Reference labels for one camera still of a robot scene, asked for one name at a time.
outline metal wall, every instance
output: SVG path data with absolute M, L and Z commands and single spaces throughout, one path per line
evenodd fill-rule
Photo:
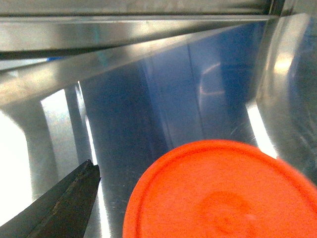
M 266 14 L 269 0 L 1 0 L 0 15 Z

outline orange plastic cap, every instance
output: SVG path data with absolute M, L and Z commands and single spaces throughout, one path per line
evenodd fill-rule
M 317 190 L 258 148 L 193 142 L 159 158 L 137 183 L 124 238 L 317 238 Z

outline metal tool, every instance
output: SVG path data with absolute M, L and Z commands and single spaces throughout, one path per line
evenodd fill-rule
M 1 226 L 0 238 L 83 237 L 99 181 L 98 165 L 87 160 Z

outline shiny metal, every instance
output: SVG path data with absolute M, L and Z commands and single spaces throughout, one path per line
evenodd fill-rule
M 47 96 L 78 81 L 138 61 L 152 52 L 166 51 L 228 29 L 231 28 L 181 35 L 0 72 L 0 106 Z
M 292 15 L 298 13 L 306 13 L 310 16 L 317 15 L 317 2 L 315 0 L 285 0 L 282 15 Z
M 1 0 L 0 15 L 264 14 L 266 0 Z
M 265 127 L 259 147 L 317 182 L 315 28 L 306 14 L 267 23 L 247 107 L 261 114 L 251 124 Z
M 12 149 L 0 158 L 20 169 L 0 180 L 10 212 L 2 221 L 92 159 L 102 180 L 85 237 L 119 238 L 136 182 L 161 155 L 208 138 L 256 144 L 245 104 L 264 27 L 251 23 L 2 72 L 7 126 L 0 135 Z
M 270 18 L 263 15 L 3 17 L 0 51 L 108 48 Z

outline lid rim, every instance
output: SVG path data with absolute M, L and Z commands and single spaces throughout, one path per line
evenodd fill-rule
M 125 214 L 123 224 L 123 238 L 138 238 L 139 219 L 144 196 L 147 189 L 152 183 L 156 175 L 168 166 L 168 164 L 174 162 L 179 157 L 183 157 L 186 154 L 196 154 L 204 150 L 210 150 L 215 148 L 221 148 L 226 150 L 235 150 L 252 155 L 261 163 L 264 163 L 277 171 L 277 173 L 284 176 L 287 181 L 291 183 L 300 193 L 303 200 L 309 203 L 313 211 L 317 214 L 317 189 L 312 182 L 305 178 L 301 173 L 296 171 L 290 165 L 282 160 L 276 160 L 263 152 L 257 147 L 244 144 L 241 142 L 229 141 L 229 140 L 203 140 L 191 142 L 182 145 L 178 148 L 169 151 L 158 160 L 156 160 L 141 176 L 137 182 Z

